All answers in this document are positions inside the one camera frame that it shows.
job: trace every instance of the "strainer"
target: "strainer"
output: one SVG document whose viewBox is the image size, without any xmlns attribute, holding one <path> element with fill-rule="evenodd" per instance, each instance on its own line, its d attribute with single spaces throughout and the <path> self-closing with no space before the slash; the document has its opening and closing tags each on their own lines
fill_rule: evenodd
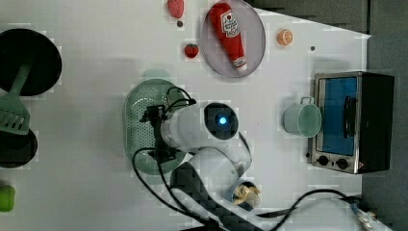
<svg viewBox="0 0 408 231">
<path fill-rule="evenodd" d="M 168 106 L 166 92 L 171 87 L 174 85 L 169 81 L 150 79 L 137 85 L 127 96 L 123 108 L 124 145 L 131 161 L 135 152 L 140 148 L 154 147 L 153 127 L 148 122 L 140 122 L 140 119 L 148 106 Z M 175 90 L 169 95 L 169 103 L 180 98 L 185 98 L 183 93 Z M 177 168 L 185 156 L 185 152 L 177 152 L 176 159 L 162 164 L 163 172 L 167 173 Z M 135 158 L 135 166 L 138 170 L 150 175 L 160 174 L 156 160 L 148 155 L 148 151 L 138 154 Z"/>
</svg>

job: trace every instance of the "toaster oven window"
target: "toaster oven window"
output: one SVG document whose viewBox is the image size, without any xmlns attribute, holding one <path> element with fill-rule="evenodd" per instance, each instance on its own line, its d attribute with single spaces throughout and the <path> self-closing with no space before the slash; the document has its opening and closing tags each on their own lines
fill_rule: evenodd
<svg viewBox="0 0 408 231">
<path fill-rule="evenodd" d="M 318 106 L 322 113 L 322 128 L 317 138 L 318 151 L 345 156 L 354 154 L 352 132 L 355 129 L 356 98 L 356 77 L 319 80 Z"/>
</svg>

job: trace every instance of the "red ketchup bottle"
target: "red ketchup bottle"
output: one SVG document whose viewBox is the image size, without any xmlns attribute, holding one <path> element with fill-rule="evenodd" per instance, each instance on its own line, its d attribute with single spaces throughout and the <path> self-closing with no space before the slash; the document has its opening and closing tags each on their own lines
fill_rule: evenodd
<svg viewBox="0 0 408 231">
<path fill-rule="evenodd" d="M 210 9 L 209 15 L 219 41 L 232 64 L 237 70 L 245 71 L 246 58 L 242 48 L 240 26 L 231 7 L 226 3 L 217 3 Z"/>
</svg>

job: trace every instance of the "white tabletop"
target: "white tabletop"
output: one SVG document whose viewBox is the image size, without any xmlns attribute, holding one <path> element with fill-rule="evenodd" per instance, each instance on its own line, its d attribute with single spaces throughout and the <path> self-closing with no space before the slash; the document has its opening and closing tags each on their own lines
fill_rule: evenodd
<svg viewBox="0 0 408 231">
<path fill-rule="evenodd" d="M 166 69 L 173 84 L 197 99 L 225 100 L 239 110 L 254 147 L 246 176 L 262 190 L 261 207 L 288 208 L 316 188 L 361 193 L 361 176 L 308 164 L 307 140 L 286 133 L 281 121 L 285 109 L 313 93 L 316 72 L 364 70 L 368 37 L 257 10 L 267 31 L 264 60 L 248 77 L 225 78 L 207 65 L 202 52 L 194 61 L 182 53 L 186 43 L 199 43 L 201 22 L 215 2 L 186 1 L 185 27 L 179 29 L 166 0 L 0 0 L 0 30 L 41 31 L 54 39 L 64 62 L 58 85 L 24 100 L 38 154 L 25 167 L 0 169 L 0 181 L 16 189 L 14 210 L 0 214 L 1 230 L 191 226 L 192 219 L 147 192 L 123 148 L 124 99 L 149 68 Z M 276 44 L 280 29 L 293 31 L 292 46 Z"/>
</svg>

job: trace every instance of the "blue light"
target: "blue light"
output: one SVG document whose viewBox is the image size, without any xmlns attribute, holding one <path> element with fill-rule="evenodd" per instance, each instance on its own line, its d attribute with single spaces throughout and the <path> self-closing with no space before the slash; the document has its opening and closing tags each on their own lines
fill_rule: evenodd
<svg viewBox="0 0 408 231">
<path fill-rule="evenodd" d="M 221 117 L 218 122 L 219 122 L 219 124 L 224 125 L 225 123 L 227 123 L 227 118 L 226 117 Z"/>
</svg>

